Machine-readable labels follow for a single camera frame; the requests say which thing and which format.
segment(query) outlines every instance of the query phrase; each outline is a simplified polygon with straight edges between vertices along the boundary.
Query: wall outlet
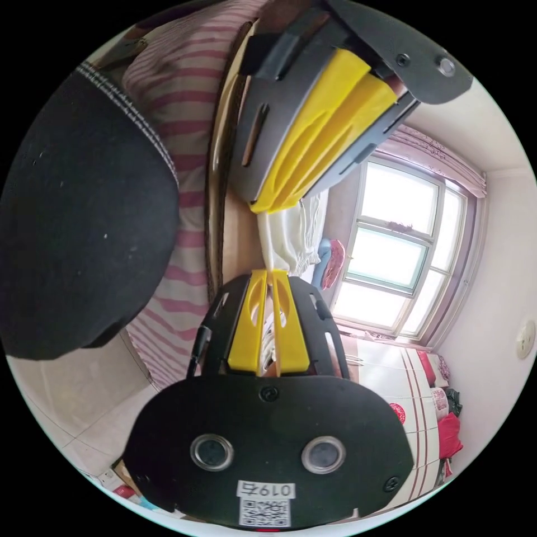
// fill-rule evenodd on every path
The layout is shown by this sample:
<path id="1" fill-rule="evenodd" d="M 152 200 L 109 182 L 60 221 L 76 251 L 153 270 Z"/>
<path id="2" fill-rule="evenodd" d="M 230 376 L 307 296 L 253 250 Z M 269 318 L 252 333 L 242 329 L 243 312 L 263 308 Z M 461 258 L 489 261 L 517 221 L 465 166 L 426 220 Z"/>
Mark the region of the wall outlet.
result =
<path id="1" fill-rule="evenodd" d="M 516 340 L 516 354 L 520 359 L 526 358 L 535 343 L 535 321 L 528 321 L 519 332 Z"/>

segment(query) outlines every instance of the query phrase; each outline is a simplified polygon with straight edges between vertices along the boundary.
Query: pink striped fabric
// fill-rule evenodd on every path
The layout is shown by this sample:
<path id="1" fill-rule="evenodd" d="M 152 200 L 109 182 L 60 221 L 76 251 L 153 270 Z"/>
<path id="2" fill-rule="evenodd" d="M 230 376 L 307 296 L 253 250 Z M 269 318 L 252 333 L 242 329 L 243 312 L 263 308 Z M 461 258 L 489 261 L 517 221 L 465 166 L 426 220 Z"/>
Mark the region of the pink striped fabric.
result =
<path id="1" fill-rule="evenodd" d="M 228 0 L 168 25 L 125 72 L 123 86 L 153 124 L 177 170 L 180 223 L 164 278 L 128 326 L 154 384 L 186 376 L 207 309 L 204 191 L 213 114 L 229 49 L 266 0 Z"/>

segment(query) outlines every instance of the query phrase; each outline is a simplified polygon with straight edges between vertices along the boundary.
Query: red bag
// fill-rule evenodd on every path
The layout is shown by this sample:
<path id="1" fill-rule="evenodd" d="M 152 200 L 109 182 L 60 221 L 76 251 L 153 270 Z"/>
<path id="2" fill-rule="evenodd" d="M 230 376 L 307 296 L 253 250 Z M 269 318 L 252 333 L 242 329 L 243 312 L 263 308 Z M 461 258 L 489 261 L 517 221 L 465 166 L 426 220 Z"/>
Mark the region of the red bag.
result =
<path id="1" fill-rule="evenodd" d="M 438 436 L 440 438 L 440 459 L 453 457 L 463 448 L 459 440 L 460 421 L 450 412 L 438 422 Z"/>

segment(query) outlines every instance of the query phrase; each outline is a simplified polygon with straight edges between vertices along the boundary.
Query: white cabinet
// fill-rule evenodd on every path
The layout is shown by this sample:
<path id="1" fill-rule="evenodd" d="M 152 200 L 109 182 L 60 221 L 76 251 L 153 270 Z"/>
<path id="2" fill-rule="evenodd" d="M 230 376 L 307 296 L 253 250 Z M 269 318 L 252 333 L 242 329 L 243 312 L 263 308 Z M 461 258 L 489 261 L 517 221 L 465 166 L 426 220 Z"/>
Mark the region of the white cabinet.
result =
<path id="1" fill-rule="evenodd" d="M 414 468 L 385 509 L 415 500 L 434 488 L 439 468 L 435 405 L 417 351 L 342 336 L 359 384 L 378 393 L 399 416 L 414 456 Z"/>

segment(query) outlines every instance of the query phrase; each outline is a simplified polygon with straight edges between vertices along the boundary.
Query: tiled floor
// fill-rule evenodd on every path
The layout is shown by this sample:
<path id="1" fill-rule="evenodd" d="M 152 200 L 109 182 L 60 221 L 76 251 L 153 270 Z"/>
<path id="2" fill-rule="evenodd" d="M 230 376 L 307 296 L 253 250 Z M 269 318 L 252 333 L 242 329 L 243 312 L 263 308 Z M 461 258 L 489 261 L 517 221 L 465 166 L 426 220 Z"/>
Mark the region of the tiled floor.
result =
<path id="1" fill-rule="evenodd" d="M 102 349 L 54 361 L 9 362 L 39 425 L 90 475 L 100 475 L 121 456 L 136 416 L 157 393 L 124 332 Z"/>

